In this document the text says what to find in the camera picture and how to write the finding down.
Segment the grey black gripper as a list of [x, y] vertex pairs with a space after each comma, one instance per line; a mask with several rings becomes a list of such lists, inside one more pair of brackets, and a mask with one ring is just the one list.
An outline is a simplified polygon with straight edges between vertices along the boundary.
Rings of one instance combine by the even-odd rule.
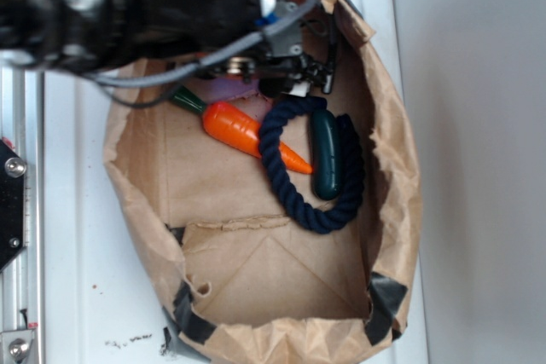
[[[324, 62], [304, 51], [305, 32], [328, 40]], [[280, 94], [306, 97], [313, 87], [327, 95], [333, 88], [336, 55], [334, 18], [328, 16], [323, 21], [299, 17], [283, 32], [228, 59], [221, 66], [221, 74], [245, 83], [256, 80], [258, 91], [268, 98]]]

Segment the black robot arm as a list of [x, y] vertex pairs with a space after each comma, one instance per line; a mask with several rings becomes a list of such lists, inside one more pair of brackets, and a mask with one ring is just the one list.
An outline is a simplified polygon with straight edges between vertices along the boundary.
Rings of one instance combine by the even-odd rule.
[[334, 58], [303, 48], [319, 0], [1, 0], [1, 60], [116, 88], [257, 80], [268, 96], [332, 89]]

